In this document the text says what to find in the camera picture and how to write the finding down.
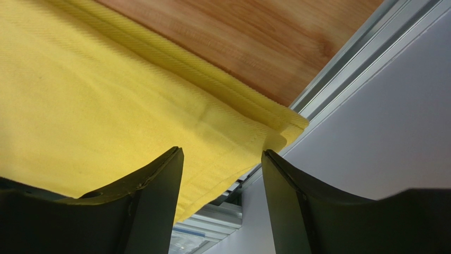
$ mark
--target gray wall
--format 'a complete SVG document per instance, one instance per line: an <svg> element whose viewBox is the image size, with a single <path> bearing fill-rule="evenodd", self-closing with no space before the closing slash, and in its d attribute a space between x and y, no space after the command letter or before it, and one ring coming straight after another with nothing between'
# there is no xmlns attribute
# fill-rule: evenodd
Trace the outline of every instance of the gray wall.
<svg viewBox="0 0 451 254"><path fill-rule="evenodd" d="M451 188L450 24L448 13L285 158L369 198ZM275 253L262 183L245 191L243 228L207 254Z"/></svg>

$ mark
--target fabric fold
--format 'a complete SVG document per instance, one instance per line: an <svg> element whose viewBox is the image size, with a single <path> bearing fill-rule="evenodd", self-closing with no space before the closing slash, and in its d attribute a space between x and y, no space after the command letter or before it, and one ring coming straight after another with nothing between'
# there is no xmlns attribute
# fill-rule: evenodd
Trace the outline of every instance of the fabric fold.
<svg viewBox="0 0 451 254"><path fill-rule="evenodd" d="M0 7L2 177L80 197L179 146L179 221L308 124L96 2Z"/></svg>

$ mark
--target wooden surface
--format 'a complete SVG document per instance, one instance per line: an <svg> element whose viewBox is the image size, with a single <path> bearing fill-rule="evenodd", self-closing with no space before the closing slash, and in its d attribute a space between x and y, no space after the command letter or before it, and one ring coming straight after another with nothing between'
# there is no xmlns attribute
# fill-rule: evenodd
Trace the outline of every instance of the wooden surface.
<svg viewBox="0 0 451 254"><path fill-rule="evenodd" d="M290 105L382 0L98 0Z"/></svg>

